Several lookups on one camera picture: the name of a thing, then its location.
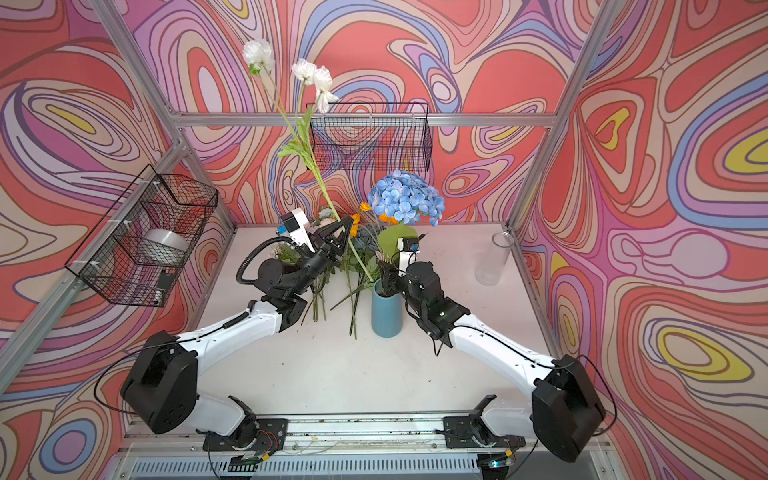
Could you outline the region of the teal ceramic vase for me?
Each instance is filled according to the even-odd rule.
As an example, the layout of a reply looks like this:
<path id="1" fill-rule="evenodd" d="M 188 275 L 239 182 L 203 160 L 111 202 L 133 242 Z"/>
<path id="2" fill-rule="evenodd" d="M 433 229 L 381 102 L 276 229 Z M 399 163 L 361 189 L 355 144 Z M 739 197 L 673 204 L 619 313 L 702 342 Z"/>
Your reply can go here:
<path id="1" fill-rule="evenodd" d="M 397 336 L 403 327 L 402 297 L 398 293 L 386 294 L 380 280 L 373 286 L 371 327 L 382 338 Z"/>

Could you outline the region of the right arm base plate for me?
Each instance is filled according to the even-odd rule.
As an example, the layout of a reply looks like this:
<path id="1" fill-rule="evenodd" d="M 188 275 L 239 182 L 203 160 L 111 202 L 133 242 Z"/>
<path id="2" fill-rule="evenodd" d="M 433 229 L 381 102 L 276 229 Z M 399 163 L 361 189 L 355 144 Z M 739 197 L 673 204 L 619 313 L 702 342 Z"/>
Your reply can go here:
<path id="1" fill-rule="evenodd" d="M 442 428 L 434 433 L 442 435 L 448 449 L 468 448 L 505 448 L 516 451 L 525 447 L 527 442 L 522 436 L 493 433 L 482 420 L 485 408 L 497 398 L 496 395 L 486 395 L 469 413 L 458 416 L 446 416 L 442 419 Z"/>

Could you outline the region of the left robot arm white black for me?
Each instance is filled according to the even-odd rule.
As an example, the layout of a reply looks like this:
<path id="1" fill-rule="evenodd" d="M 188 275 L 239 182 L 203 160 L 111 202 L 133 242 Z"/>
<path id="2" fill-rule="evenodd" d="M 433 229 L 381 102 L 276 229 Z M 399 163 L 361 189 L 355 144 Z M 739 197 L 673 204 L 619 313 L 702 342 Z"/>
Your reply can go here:
<path id="1" fill-rule="evenodd" d="M 301 210 L 281 221 L 277 235 L 255 247 L 236 272 L 237 282 L 262 292 L 261 299 L 195 331 L 161 331 L 138 351 L 120 395 L 153 433 L 189 427 L 235 450 L 256 440 L 256 414 L 233 395 L 202 392 L 198 379 L 228 356 L 295 325 L 307 307 L 304 293 L 339 265 L 355 226 L 345 217 L 308 231 Z"/>

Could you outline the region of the white poppy flower stem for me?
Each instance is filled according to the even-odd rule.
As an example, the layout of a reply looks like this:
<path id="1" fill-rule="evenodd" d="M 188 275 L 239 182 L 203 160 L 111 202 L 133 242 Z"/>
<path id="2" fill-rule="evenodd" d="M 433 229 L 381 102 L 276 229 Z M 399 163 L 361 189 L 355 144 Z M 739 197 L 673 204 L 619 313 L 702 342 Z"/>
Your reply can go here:
<path id="1" fill-rule="evenodd" d="M 291 139 L 281 147 L 278 156 L 297 155 L 301 158 L 319 185 L 332 216 L 340 220 L 341 216 L 330 198 L 310 141 L 310 123 L 316 110 L 327 113 L 330 104 L 339 100 L 332 93 L 333 78 L 330 71 L 325 66 L 317 66 L 303 58 L 292 64 L 291 74 L 300 86 L 299 99 L 303 98 L 305 87 L 314 87 L 316 95 L 315 103 L 303 114 L 289 117 L 285 108 L 286 103 L 282 101 L 277 83 L 272 78 L 276 66 L 272 46 L 263 39 L 248 41 L 242 47 L 242 58 L 249 73 L 264 84 L 269 105 L 279 112 L 291 134 Z"/>

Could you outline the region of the light blue hydrangea stem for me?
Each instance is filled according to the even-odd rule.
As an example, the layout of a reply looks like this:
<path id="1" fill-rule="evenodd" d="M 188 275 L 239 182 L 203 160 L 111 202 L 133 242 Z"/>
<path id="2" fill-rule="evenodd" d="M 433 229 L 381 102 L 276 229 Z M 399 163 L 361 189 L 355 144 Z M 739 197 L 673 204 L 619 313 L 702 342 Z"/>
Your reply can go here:
<path id="1" fill-rule="evenodd" d="M 417 174 L 394 170 L 380 179 L 367 196 L 373 215 L 387 227 L 377 237 L 384 260 L 391 261 L 400 238 L 416 234 L 414 224 L 428 220 L 437 227 L 443 219 L 445 199 L 437 188 Z"/>

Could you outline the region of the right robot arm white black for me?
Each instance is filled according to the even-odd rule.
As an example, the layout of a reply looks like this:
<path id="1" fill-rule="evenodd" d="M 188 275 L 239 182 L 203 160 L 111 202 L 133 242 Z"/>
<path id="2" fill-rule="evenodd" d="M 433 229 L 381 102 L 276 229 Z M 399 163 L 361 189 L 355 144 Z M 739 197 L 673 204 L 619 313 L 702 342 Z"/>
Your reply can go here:
<path id="1" fill-rule="evenodd" d="M 406 312 L 433 341 L 485 364 L 530 398 L 525 409 L 481 408 L 480 424 L 496 437 L 534 436 L 551 454 L 573 463 L 598 434 L 606 419 L 585 366 L 577 358 L 559 359 L 528 349 L 482 322 L 470 310 L 446 296 L 430 262 L 417 261 L 400 270 L 379 263 L 383 290 L 404 299 Z"/>

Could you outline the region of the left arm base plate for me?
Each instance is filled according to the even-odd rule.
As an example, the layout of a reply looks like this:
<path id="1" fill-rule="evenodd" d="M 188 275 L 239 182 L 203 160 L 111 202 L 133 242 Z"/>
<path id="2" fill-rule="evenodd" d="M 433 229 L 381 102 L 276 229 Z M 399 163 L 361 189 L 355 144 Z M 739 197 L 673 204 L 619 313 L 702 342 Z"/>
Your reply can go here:
<path id="1" fill-rule="evenodd" d="M 205 433 L 206 452 L 255 452 L 273 454 L 284 448 L 289 422 L 285 418 L 246 420 L 229 436 Z"/>

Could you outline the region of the pink purple mixed bouquet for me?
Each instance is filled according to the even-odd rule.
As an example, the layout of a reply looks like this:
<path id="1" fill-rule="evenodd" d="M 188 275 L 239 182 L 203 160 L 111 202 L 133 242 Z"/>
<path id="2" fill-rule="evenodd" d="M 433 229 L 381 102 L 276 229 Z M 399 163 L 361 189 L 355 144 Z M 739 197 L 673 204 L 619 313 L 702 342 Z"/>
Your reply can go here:
<path id="1" fill-rule="evenodd" d="M 273 249 L 274 257 L 283 263 L 291 266 L 298 266 L 299 261 L 302 259 L 300 253 L 288 243 L 279 243 Z M 326 320 L 326 306 L 323 290 L 325 286 L 330 282 L 331 276 L 335 273 L 335 267 L 331 266 L 326 269 L 320 276 L 318 276 L 309 287 L 311 293 L 308 305 L 304 310 L 301 318 L 301 325 L 304 324 L 306 317 L 311 313 L 313 321 L 318 321 L 318 310 L 321 310 L 323 320 Z"/>

